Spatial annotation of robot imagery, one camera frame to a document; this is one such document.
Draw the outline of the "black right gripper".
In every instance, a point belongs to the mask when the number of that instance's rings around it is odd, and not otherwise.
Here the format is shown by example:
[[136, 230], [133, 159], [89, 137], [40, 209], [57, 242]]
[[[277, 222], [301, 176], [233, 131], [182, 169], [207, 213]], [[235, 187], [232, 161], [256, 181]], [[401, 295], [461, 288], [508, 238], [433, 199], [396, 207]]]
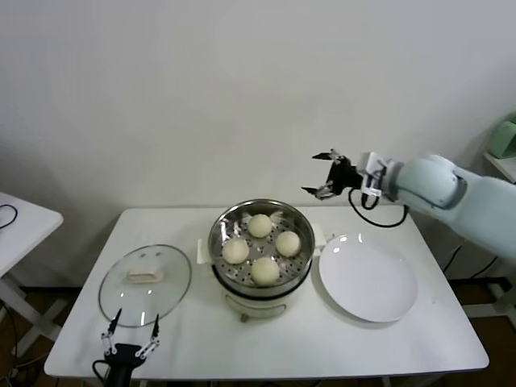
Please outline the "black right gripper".
[[347, 157], [343, 157], [339, 152], [332, 148], [329, 152], [320, 152], [312, 156], [314, 160], [332, 161], [327, 182], [324, 185], [315, 187], [303, 186], [302, 189], [308, 194], [324, 201], [336, 196], [334, 189], [359, 189], [363, 177], [356, 171], [356, 166]]

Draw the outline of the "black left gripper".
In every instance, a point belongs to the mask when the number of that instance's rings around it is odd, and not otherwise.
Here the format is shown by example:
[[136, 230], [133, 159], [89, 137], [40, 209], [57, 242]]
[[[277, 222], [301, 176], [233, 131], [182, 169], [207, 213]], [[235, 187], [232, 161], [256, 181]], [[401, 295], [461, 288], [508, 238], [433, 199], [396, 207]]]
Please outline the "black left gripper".
[[101, 334], [104, 347], [105, 362], [109, 366], [104, 385], [107, 387], [129, 387], [133, 371], [141, 366], [141, 358], [148, 358], [160, 345], [158, 314], [155, 318], [150, 340], [144, 346], [117, 343], [113, 336], [122, 313], [120, 308], [110, 321], [108, 330]]

